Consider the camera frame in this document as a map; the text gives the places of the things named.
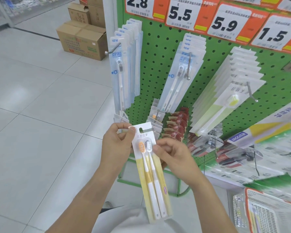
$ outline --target hand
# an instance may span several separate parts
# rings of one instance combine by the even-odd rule
[[[191,188],[196,185],[201,171],[185,144],[171,138],[163,138],[156,141],[153,151],[167,163],[175,176]]]
[[[99,167],[114,172],[117,176],[128,160],[132,140],[136,129],[129,123],[113,123],[102,139],[102,151]],[[125,133],[117,134],[119,129],[128,129]]]

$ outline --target forearm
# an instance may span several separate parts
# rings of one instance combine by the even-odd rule
[[[116,174],[99,167],[46,233],[91,233]]]
[[[202,173],[191,188],[203,233],[237,233],[212,184]]]

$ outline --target person's left hand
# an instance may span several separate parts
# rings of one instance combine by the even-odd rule
[[[115,172],[118,175],[131,153],[131,144],[136,129],[129,123],[113,123],[102,139],[100,167]],[[117,134],[119,129],[128,129]]]

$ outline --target box flap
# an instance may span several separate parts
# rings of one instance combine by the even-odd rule
[[[85,38],[85,39],[89,39],[92,41],[98,41],[102,35],[104,35],[104,34],[94,32],[91,30],[87,30],[87,29],[82,29],[76,36],[81,37],[81,38]]]
[[[78,22],[75,20],[69,20],[69,21],[65,22],[65,24],[69,24],[69,25],[79,27],[79,28],[84,28],[84,27],[88,26],[88,24],[86,24],[86,23],[81,23],[81,22]]]
[[[79,27],[75,27],[69,24],[64,23],[63,25],[59,26],[56,31],[61,33],[68,33],[71,35],[76,35],[82,29]]]
[[[75,11],[81,11],[81,12],[88,12],[88,7],[85,6],[85,5],[81,5],[81,4],[78,4],[78,3],[71,3],[69,6],[68,6],[68,9],[72,9],[72,10],[75,10]]]
[[[87,24],[83,28],[84,29],[87,29],[87,30],[90,30],[90,31],[98,32],[98,33],[105,33],[106,32],[106,29],[105,28],[101,28],[101,27],[97,27],[97,26],[89,25],[89,24]]]

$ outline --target fingernail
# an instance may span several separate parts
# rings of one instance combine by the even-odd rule
[[[157,150],[159,149],[159,146],[158,146],[158,145],[153,145],[152,149],[153,149],[154,151],[157,151]]]

